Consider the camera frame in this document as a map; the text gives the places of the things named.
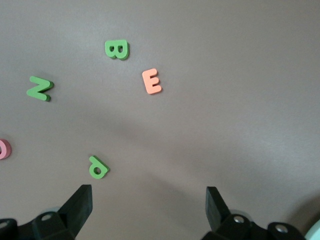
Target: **foam letter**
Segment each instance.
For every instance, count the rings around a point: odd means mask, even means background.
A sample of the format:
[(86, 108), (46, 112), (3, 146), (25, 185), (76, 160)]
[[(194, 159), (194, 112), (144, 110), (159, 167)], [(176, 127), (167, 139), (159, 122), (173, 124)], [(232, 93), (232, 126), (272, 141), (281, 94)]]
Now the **foam letter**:
[(142, 73), (145, 89), (148, 94), (155, 94), (161, 92), (162, 88), (159, 83), (159, 78), (153, 77), (158, 74), (157, 69), (152, 68)]
[(11, 154), (10, 143), (5, 139), (0, 139), (0, 160), (9, 157)]
[(43, 92), (51, 89), (54, 86), (54, 83), (36, 76), (31, 76), (30, 82), (38, 84), (38, 86), (29, 89), (26, 91), (26, 94), (30, 97), (49, 102), (51, 99), (50, 96)]
[(91, 176), (95, 179), (102, 179), (107, 172), (109, 172), (110, 168), (104, 164), (98, 157), (96, 156), (91, 156), (89, 158), (90, 162), (92, 165), (89, 168), (89, 172)]
[(129, 44), (126, 40), (106, 41), (105, 54), (112, 59), (126, 60), (129, 56)]

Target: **teal object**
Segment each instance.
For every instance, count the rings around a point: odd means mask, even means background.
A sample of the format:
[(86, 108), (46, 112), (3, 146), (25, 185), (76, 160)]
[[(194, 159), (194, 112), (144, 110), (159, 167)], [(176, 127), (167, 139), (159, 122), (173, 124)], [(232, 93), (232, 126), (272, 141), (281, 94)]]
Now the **teal object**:
[(107, 174), (107, 172), (110, 171), (110, 168), (105, 165), (105, 163), (101, 161), (97, 156), (91, 156), (89, 160), (92, 163), (89, 168), (89, 172), (94, 179), (102, 179)]
[(111, 40), (105, 42), (105, 54), (111, 59), (126, 60), (129, 56), (127, 40)]
[(30, 97), (49, 102), (51, 97), (43, 92), (53, 88), (54, 83), (36, 76), (31, 76), (30, 82), (38, 84), (38, 86), (29, 89), (26, 91), (26, 94)]
[(306, 240), (320, 240), (320, 220), (305, 235)]

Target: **metal bolt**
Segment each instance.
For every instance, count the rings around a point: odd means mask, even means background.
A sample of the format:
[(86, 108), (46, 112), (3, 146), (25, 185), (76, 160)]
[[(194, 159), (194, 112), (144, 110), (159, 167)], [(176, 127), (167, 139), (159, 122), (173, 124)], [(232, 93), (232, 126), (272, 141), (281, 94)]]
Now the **metal bolt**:
[(281, 225), (281, 224), (278, 224), (275, 226), (275, 229), (280, 232), (280, 233), (283, 233), (283, 234), (286, 234), (288, 232), (288, 229), (286, 228), (286, 226), (284, 225)]
[(0, 223), (0, 229), (5, 228), (6, 226), (8, 226), (9, 221), (4, 221), (2, 223)]
[(245, 222), (244, 218), (242, 216), (235, 216), (233, 220), (238, 224), (243, 224)]
[(51, 216), (52, 216), (51, 214), (46, 214), (46, 215), (44, 215), (44, 216), (41, 218), (41, 220), (42, 220), (42, 221), (46, 221), (46, 220), (50, 219)]

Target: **pink letter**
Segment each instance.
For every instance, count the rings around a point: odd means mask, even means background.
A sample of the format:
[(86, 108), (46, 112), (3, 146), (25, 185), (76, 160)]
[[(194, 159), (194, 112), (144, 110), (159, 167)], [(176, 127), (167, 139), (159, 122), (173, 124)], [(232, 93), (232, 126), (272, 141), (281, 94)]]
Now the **pink letter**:
[(145, 89), (148, 94), (156, 94), (162, 90), (161, 86), (157, 85), (159, 83), (159, 78), (153, 77), (157, 74), (158, 72), (155, 68), (146, 70), (142, 73)]
[(0, 139), (0, 160), (9, 157), (11, 154), (10, 143), (5, 139)]

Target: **orange letter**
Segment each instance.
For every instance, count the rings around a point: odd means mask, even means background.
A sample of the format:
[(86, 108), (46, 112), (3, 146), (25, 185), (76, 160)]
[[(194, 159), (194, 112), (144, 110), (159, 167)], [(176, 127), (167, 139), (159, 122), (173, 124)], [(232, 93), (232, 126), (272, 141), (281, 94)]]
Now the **orange letter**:
[(149, 69), (142, 73), (145, 89), (148, 94), (156, 94), (162, 90), (161, 86), (157, 85), (159, 83), (159, 78), (153, 77), (157, 74), (158, 72), (155, 68)]

